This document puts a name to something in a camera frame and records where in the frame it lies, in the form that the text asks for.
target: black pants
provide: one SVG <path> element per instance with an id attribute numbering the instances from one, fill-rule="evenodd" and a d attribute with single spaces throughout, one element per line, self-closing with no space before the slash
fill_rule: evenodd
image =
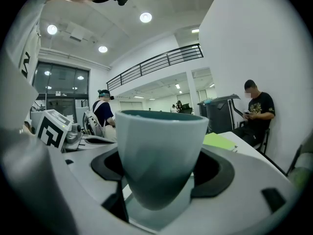
<path id="1" fill-rule="evenodd" d="M 250 129 L 248 126 L 239 127 L 235 130 L 232 130 L 232 133 L 236 134 L 243 141 L 250 144 L 252 147 L 262 142 L 264 137 L 263 132 L 255 132 Z"/>

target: white pants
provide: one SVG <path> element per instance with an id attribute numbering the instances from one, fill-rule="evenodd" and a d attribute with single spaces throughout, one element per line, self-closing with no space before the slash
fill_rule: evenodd
<path id="1" fill-rule="evenodd" d="M 116 130 L 115 130 L 115 128 L 113 128 L 112 125 L 107 125 L 103 129 L 104 129 L 104 135 L 103 136 L 105 139 L 108 139 L 108 140 L 113 141 L 113 142 L 117 142 Z"/>

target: ceiling pipe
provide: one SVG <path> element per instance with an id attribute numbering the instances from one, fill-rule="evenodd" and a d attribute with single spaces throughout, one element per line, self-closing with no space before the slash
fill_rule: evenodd
<path id="1" fill-rule="evenodd" d="M 55 49 L 40 48 L 39 57 L 41 55 L 53 55 L 53 56 L 64 57 L 64 58 L 67 58 L 67 59 L 72 59 L 72 60 L 77 60 L 77 61 L 80 61 L 80 62 L 84 62 L 86 64 L 90 64 L 90 65 L 96 66 L 98 68 L 105 69 L 107 71 L 111 70 L 111 67 L 109 67 L 109 66 L 105 66 L 105 65 L 99 64 L 97 62 L 94 62 L 94 61 L 91 61 L 91 60 L 88 60 L 88 59 L 85 59 L 85 58 L 81 58 L 79 56 L 71 55 L 69 53 L 65 53 L 65 52 L 62 52 L 62 51 L 58 51 L 58 50 L 55 50 Z"/>

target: backpack strap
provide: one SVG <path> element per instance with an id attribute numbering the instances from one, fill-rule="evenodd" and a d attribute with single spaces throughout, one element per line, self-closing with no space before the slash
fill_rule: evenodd
<path id="1" fill-rule="evenodd" d="M 101 101 L 101 100 L 100 100 L 100 101 L 97 103 L 96 107 L 94 108 L 94 110 L 93 110 L 92 112 L 95 113 L 96 110 L 98 110 L 98 108 L 100 107 L 100 105 L 103 104 L 103 103 L 105 103 L 105 101 Z"/>

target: blue cloth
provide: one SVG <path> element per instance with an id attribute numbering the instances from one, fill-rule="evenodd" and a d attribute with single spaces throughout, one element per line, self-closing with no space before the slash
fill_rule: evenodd
<path id="1" fill-rule="evenodd" d="M 93 104 L 92 111 L 94 111 L 98 102 L 99 102 L 99 100 Z M 98 107 L 98 109 L 94 112 L 94 114 L 97 116 L 99 123 L 101 124 L 102 127 L 104 124 L 104 120 L 106 121 L 105 126 L 110 125 L 108 123 L 108 119 L 113 117 L 113 113 L 111 111 L 111 107 L 110 107 L 110 104 L 108 102 L 102 103 Z"/>

